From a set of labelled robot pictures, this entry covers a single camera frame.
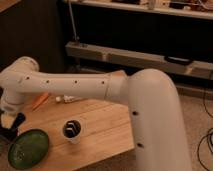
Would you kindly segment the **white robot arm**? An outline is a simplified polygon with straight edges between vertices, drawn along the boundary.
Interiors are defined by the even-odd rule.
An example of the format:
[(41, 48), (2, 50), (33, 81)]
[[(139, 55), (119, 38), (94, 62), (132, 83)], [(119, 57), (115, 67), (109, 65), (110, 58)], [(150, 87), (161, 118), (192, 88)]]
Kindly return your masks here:
[(1, 108), (19, 113), (31, 93), (49, 92), (126, 105), (138, 171), (193, 171), (177, 89), (164, 72), (49, 74), (31, 57), (0, 71)]

